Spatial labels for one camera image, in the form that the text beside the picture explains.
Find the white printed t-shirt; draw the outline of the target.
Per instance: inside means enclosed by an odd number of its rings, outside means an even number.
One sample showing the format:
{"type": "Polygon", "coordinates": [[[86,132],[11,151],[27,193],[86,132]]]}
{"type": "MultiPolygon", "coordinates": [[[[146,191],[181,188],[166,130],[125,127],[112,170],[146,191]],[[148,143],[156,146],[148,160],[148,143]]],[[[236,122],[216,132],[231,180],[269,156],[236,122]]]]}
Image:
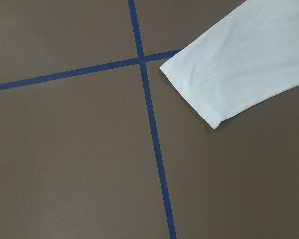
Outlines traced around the white printed t-shirt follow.
{"type": "Polygon", "coordinates": [[[215,129],[299,85],[299,0],[248,0],[160,69],[215,129]]]}

